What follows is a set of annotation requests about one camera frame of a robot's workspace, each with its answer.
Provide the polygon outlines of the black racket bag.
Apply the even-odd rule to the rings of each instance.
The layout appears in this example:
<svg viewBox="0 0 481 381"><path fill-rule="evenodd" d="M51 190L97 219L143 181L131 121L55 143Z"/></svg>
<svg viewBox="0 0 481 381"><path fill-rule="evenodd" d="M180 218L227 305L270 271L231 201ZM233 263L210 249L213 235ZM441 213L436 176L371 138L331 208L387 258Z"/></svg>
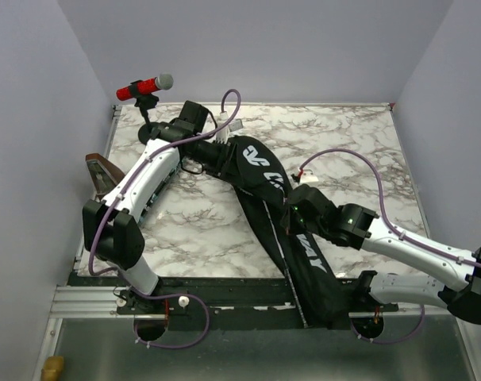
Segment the black racket bag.
<svg viewBox="0 0 481 381"><path fill-rule="evenodd" d="M250 227L287 279L304 325L344 329L352 299L315 237L359 249L366 237L361 209L335 206L305 184L292 187L279 159L253 137L229 138L219 168L219 178L233 186Z"/></svg>

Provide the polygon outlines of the silver badminton racket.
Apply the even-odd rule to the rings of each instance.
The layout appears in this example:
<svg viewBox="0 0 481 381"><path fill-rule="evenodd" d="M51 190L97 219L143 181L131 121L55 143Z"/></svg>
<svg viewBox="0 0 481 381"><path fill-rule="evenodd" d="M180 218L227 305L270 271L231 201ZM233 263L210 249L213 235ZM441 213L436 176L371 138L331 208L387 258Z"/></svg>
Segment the silver badminton racket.
<svg viewBox="0 0 481 381"><path fill-rule="evenodd" d="M295 289L295 286L294 286L294 282L293 282L293 279L292 279L292 276L291 276L291 273L290 273L290 269L287 265L287 262L286 262L286 257L285 257L285 253L283 251L283 247L279 241L279 238L278 238L278 235L277 235L277 232L276 232L276 228L275 228L275 224L271 218L271 213L270 213L270 210L269 210L269 207L267 205L267 203L265 201L263 201L263 205L264 205L264 209L267 213L267 218L268 218L268 221L271 225L271 230L272 230L272 233L273 233L273 236L274 236L274 239L275 239L275 243L277 245L277 248L278 248L278 251L279 251L279 254L282 258L282 262L283 262L283 268L284 268L284 272L283 274L285 275L285 278L290 286L290 289L291 289L291 293L293 295L293 298L294 298L294 304L298 310L298 313L299 313L299 316L302 320L302 325L303 325L303 328L304 329L307 329L309 327L308 325L308 322L306 320L306 317L305 317L305 314L303 312L303 309L302 309L302 305L300 303L300 300L298 298L298 293Z"/></svg>

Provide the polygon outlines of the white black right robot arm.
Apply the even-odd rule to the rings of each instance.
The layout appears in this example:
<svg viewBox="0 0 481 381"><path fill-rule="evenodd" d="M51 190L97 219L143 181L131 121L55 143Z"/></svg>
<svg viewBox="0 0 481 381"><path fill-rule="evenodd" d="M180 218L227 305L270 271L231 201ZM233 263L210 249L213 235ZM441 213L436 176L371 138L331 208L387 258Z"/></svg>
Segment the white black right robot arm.
<svg viewBox="0 0 481 381"><path fill-rule="evenodd" d="M312 233L338 247L384 255L421 272L375 273L352 290L357 309L398 302L436 306L481 325L481 247L472 252L396 229L375 211L352 203L335 206L306 184L290 192L282 223L289 233Z"/></svg>

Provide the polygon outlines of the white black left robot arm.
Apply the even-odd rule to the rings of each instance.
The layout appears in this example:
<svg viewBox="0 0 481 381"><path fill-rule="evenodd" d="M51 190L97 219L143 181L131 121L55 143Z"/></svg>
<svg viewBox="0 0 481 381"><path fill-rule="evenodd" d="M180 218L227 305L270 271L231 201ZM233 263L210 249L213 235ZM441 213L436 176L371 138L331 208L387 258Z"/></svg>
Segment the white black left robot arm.
<svg viewBox="0 0 481 381"><path fill-rule="evenodd" d="M204 163L204 156L226 141L236 114L222 110L213 119L215 128L206 133L203 128L210 116L206 107L187 101L174 120L147 121L139 131L144 151L137 162L101 200L91 199L83 207L84 248L89 258L108 263L111 271L135 288L135 303L146 314L162 306L163 295L156 289L159 276L143 257L140 223L183 158L197 157Z"/></svg>

